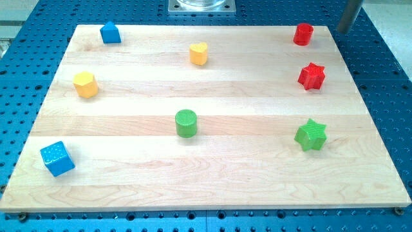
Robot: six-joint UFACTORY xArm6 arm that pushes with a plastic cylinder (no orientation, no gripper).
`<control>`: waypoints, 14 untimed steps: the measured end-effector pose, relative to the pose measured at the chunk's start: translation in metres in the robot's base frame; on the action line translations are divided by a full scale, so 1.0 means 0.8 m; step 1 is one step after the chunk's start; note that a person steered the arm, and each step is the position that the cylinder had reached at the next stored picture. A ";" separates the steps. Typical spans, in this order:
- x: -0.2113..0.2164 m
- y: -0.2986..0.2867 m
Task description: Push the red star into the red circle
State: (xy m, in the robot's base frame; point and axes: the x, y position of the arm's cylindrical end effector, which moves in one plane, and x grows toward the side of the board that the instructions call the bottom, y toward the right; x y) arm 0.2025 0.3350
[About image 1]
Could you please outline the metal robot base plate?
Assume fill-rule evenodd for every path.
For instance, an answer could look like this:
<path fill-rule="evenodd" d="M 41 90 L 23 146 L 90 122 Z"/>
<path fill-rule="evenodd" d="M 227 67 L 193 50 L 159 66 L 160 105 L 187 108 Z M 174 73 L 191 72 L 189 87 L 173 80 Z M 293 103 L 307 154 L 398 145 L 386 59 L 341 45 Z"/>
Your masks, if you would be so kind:
<path fill-rule="evenodd" d="M 235 0 L 168 0 L 169 15 L 232 15 L 236 13 Z"/>

